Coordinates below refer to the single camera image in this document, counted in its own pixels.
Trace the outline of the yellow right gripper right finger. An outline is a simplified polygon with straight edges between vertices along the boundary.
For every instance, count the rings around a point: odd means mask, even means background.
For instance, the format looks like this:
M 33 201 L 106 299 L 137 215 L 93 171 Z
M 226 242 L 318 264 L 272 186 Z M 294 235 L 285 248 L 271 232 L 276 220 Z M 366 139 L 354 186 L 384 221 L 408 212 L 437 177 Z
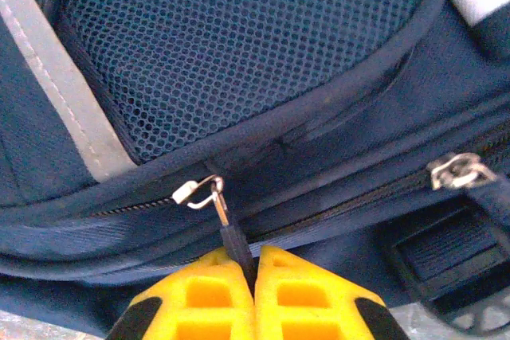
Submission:
M 255 285 L 257 339 L 408 339 L 372 291 L 264 246 Z

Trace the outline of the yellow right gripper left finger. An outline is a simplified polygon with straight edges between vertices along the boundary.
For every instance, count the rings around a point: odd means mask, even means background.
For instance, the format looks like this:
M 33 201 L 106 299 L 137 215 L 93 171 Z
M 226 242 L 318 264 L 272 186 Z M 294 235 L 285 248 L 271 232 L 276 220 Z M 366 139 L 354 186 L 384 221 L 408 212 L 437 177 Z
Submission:
M 253 297 L 219 248 L 139 293 L 107 338 L 254 339 Z

